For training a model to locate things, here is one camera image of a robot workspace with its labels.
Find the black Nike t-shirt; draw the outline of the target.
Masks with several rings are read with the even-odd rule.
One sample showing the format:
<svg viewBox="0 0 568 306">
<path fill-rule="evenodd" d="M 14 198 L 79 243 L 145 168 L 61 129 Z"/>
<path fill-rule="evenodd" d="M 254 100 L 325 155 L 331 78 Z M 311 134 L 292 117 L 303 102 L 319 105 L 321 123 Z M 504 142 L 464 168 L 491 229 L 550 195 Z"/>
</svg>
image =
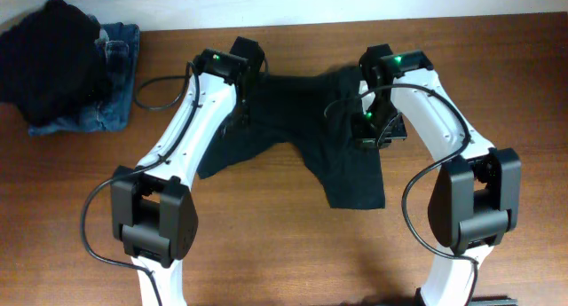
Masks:
<svg viewBox="0 0 568 306">
<path fill-rule="evenodd" d="M 331 208 L 384 208 L 379 153 L 358 148 L 352 139 L 351 116 L 360 109 L 353 98 L 362 79 L 354 66 L 262 78 L 249 96 L 248 120 L 228 120 L 218 130 L 197 169 L 199 178 L 290 143 L 322 184 Z"/>
</svg>

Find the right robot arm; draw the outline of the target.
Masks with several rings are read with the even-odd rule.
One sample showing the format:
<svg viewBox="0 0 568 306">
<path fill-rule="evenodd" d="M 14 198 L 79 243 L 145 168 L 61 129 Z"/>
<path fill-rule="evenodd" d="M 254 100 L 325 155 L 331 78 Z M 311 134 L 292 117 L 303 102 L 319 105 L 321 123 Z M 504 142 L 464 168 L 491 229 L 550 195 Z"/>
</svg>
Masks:
<svg viewBox="0 0 568 306">
<path fill-rule="evenodd" d="M 412 305 L 515 305 L 504 297 L 475 299 L 482 262 L 517 226 L 521 161 L 511 148 L 498 149 L 466 120 L 449 98 L 433 64 L 422 51 L 400 54 L 387 44 L 371 46 L 359 59 L 362 113 L 356 143 L 382 148 L 407 137 L 408 120 L 433 162 L 405 187 L 401 210 L 414 238 L 434 255 L 426 282 Z M 428 205 L 428 244 L 407 210 L 412 187 L 431 171 L 438 177 Z"/>
</svg>

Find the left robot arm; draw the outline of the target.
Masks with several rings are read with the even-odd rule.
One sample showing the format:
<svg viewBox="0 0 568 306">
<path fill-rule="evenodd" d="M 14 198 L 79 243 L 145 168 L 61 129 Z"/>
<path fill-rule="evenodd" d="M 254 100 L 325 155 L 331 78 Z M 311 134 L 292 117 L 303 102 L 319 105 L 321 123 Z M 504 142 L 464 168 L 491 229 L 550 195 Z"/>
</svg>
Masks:
<svg viewBox="0 0 568 306">
<path fill-rule="evenodd" d="M 212 138 L 242 106 L 264 62 L 260 49 L 204 50 L 186 67 L 184 98 L 133 169 L 111 180 L 113 234 L 138 272 L 142 303 L 183 305 L 183 259 L 198 227 L 191 187 Z"/>
</svg>

